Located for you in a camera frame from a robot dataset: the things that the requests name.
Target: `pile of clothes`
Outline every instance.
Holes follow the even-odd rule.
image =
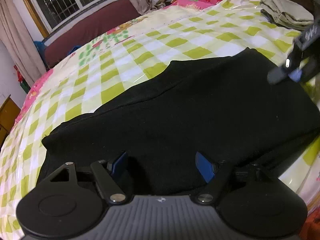
[[[261,0],[261,13],[276,25],[304,30],[313,24],[313,15],[303,6],[290,0]]]

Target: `black garment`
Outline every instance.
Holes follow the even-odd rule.
[[[40,179],[64,162],[88,166],[122,150],[131,157],[129,173],[139,194],[203,186],[196,151],[240,166],[258,162],[279,175],[319,134],[320,114],[299,84],[268,84],[274,67],[253,49],[172,61],[155,78],[45,137]]]

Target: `green and white checkered fabric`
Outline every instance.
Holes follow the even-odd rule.
[[[195,17],[134,37],[130,31],[116,39],[102,35],[98,47],[92,49],[100,38],[56,66],[1,150],[1,238],[23,236],[15,209],[36,185],[46,155],[42,138],[62,122],[94,112],[128,88],[158,75],[172,60],[233,56],[249,47],[282,63],[292,39],[300,33],[268,23],[260,14],[259,1],[224,0]]]

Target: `maroon fabric cover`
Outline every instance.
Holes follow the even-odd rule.
[[[110,3],[78,22],[50,44],[44,52],[45,60],[53,67],[64,59],[74,46],[83,46],[108,30],[139,16],[129,0]]]

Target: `bed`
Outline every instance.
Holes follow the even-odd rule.
[[[217,0],[208,8],[170,6],[95,38],[55,66],[1,149],[0,234],[17,240],[19,200],[35,187],[44,162],[44,136],[83,113],[92,113],[130,87],[160,74],[172,60],[233,56],[257,49],[280,65],[300,32],[269,23],[260,0]],[[313,83],[309,91],[314,91]],[[316,140],[281,176],[292,190],[303,182],[320,148]]]

